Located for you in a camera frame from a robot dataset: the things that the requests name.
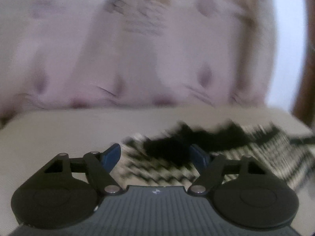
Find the beige mattress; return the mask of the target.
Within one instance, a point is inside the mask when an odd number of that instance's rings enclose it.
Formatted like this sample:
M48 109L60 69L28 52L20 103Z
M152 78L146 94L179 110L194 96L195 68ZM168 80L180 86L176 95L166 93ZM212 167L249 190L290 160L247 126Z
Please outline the beige mattress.
M14 191L55 155L65 152L81 157L137 133L159 135L178 122L210 129L229 120L244 126L272 123L291 136L311 134L305 124L275 108L41 110L14 117L1 129L1 235L10 234L18 225L10 205Z

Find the brown wooden door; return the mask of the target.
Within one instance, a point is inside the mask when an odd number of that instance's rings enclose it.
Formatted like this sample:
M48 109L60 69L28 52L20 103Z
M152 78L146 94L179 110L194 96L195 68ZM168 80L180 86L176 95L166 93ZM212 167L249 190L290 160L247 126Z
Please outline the brown wooden door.
M307 8L307 50L303 77L293 109L293 115L314 129L314 0L305 0Z

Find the black white striped knit sweater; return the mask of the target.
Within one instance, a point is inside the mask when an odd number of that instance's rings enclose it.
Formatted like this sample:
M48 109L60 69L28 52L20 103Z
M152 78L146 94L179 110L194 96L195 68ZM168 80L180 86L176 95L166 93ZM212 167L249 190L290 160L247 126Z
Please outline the black white striped knit sweater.
M314 136L291 137L279 127L240 126L229 122L213 131L180 124L163 135L135 135L121 145L121 159L111 176L123 187L184 186L198 177L190 153L197 145L207 155L219 153L232 160L251 155L293 190L314 177L314 154L309 146Z

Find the pink floral curtain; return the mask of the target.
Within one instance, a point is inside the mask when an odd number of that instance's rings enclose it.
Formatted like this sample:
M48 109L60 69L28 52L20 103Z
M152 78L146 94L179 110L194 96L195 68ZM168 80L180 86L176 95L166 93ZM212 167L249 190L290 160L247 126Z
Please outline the pink floral curtain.
M1 123L28 110L265 104L273 0L1 0Z

